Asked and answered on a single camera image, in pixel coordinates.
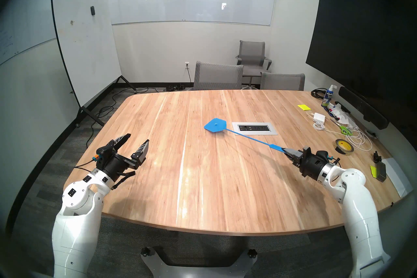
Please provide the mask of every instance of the white cable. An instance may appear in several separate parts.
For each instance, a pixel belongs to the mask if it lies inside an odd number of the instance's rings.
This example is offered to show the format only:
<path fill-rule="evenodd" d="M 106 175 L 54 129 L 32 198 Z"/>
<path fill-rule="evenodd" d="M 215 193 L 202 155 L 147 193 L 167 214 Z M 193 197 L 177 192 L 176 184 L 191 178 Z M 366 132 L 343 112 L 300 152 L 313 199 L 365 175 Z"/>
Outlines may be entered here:
<path fill-rule="evenodd" d="M 312 113 L 308 113 L 307 115 L 313 118 Z M 341 132 L 336 132 L 336 131 L 330 131 L 330 130 L 326 130 L 326 128 L 324 127 L 324 124 L 321 122 L 315 122 L 313 123 L 313 128 L 316 130 L 324 130 L 327 132 L 333 132 L 333 133 L 337 133 L 337 134 L 342 134 Z M 368 138 L 368 136 L 366 134 L 364 134 L 361 130 L 359 130 L 358 127 L 346 127 L 346 129 L 350 130 L 352 132 L 352 135 L 344 135 L 346 140 L 349 141 L 355 148 L 362 150 L 362 151 L 370 151 L 372 149 L 372 141 L 371 139 Z M 362 149 L 360 146 L 366 143 L 366 139 L 368 139 L 369 143 L 371 144 L 371 147 L 369 149 Z"/>

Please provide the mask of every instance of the yellow sticky note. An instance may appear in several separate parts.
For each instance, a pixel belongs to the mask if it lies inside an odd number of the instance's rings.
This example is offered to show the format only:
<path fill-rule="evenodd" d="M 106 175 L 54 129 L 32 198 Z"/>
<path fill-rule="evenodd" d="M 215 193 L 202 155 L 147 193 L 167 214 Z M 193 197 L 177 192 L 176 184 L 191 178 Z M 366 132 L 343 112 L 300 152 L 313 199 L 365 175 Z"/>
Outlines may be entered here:
<path fill-rule="evenodd" d="M 301 105 L 297 105 L 300 109 L 302 109 L 303 111 L 308 111 L 311 110 L 307 105 L 305 104 L 301 104 Z"/>
<path fill-rule="evenodd" d="M 371 173 L 372 173 L 372 177 L 373 178 L 377 178 L 377 169 L 374 166 L 370 166 L 371 167 Z"/>

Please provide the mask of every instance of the tape roll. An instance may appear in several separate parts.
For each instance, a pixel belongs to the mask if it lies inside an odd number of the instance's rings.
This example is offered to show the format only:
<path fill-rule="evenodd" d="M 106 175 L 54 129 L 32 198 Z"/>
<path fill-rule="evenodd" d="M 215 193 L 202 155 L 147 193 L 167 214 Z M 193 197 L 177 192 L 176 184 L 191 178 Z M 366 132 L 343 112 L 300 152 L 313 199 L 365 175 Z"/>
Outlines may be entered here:
<path fill-rule="evenodd" d="M 343 139 L 337 139 L 333 144 L 335 150 L 342 155 L 350 155 L 353 152 L 353 145 Z"/>

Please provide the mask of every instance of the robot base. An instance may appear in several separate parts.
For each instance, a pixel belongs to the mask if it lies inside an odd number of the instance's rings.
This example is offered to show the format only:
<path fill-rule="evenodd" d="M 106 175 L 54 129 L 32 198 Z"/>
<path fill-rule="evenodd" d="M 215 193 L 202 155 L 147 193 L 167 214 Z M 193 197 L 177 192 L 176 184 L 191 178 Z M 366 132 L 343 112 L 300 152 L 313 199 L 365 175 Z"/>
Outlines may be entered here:
<path fill-rule="evenodd" d="M 153 248 L 143 248 L 141 258 L 154 278 L 243 278 L 257 260 L 255 250 L 246 250 L 230 267 L 177 267 L 167 265 Z"/>

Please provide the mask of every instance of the wooden tabletop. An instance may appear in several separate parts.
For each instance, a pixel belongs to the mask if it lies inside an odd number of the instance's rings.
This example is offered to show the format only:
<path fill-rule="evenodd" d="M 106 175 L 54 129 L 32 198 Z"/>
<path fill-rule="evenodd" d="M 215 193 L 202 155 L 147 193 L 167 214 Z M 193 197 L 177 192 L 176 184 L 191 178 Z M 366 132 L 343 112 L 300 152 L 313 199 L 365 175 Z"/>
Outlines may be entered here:
<path fill-rule="evenodd" d="M 323 113 L 310 92 L 213 90 L 142 94 L 128 97 L 90 144 L 78 164 L 111 139 L 131 133 L 119 154 L 130 156 L 150 140 L 144 164 L 105 197 L 103 213 L 125 221 L 170 230 L 221 235 L 274 235 L 323 230 L 343 225 L 341 205 L 316 181 L 302 177 L 282 153 L 224 131 L 203 126 L 218 117 L 232 122 L 271 122 L 277 135 L 256 139 L 313 153 L 340 157 L 343 168 L 357 168 L 367 178 L 377 210 L 400 198 L 391 180 L 371 175 L 372 152 L 391 157 L 378 140 L 372 151 L 338 154 L 333 142 L 342 134 L 317 131 L 297 107 Z M 332 122 L 326 128 L 339 131 Z M 92 170 L 95 163 L 85 166 Z M 82 180 L 74 169 L 65 187 Z"/>

